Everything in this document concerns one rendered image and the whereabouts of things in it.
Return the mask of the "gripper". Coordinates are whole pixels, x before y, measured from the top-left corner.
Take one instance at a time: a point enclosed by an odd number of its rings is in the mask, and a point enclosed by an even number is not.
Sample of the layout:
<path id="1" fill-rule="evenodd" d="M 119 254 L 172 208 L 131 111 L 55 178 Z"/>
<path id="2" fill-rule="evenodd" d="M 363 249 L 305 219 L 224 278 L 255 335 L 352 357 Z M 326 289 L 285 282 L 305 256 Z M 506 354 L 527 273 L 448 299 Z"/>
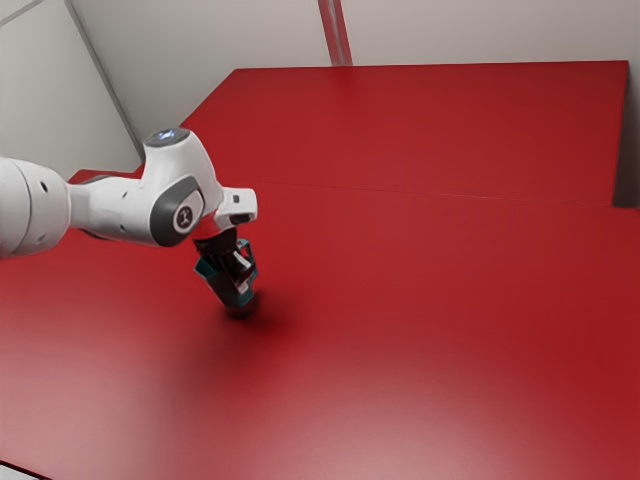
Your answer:
<path id="1" fill-rule="evenodd" d="M 229 255 L 229 269 L 232 280 L 239 294 L 247 289 L 247 281 L 252 272 L 252 261 L 237 248 L 237 229 L 230 228 L 219 234 L 206 238 L 194 239 L 193 244 L 201 258 L 212 261 L 214 258 Z"/>

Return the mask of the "teal faceted mug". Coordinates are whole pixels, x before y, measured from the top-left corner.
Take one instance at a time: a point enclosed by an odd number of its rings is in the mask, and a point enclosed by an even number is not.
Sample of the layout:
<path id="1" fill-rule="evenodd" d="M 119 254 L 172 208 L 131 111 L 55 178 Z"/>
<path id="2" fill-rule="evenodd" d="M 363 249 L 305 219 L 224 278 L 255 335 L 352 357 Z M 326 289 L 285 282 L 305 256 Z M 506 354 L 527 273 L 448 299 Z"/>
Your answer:
<path id="1" fill-rule="evenodd" d="M 252 284 L 258 273 L 251 244 L 248 240 L 238 239 L 235 251 L 240 251 L 252 261 L 252 272 L 247 281 L 248 289 L 243 294 L 237 292 L 232 280 L 229 269 L 229 255 L 214 258 L 212 261 L 207 261 L 199 256 L 194 266 L 194 271 L 208 284 L 223 306 L 228 309 L 244 308 L 253 300 Z"/>

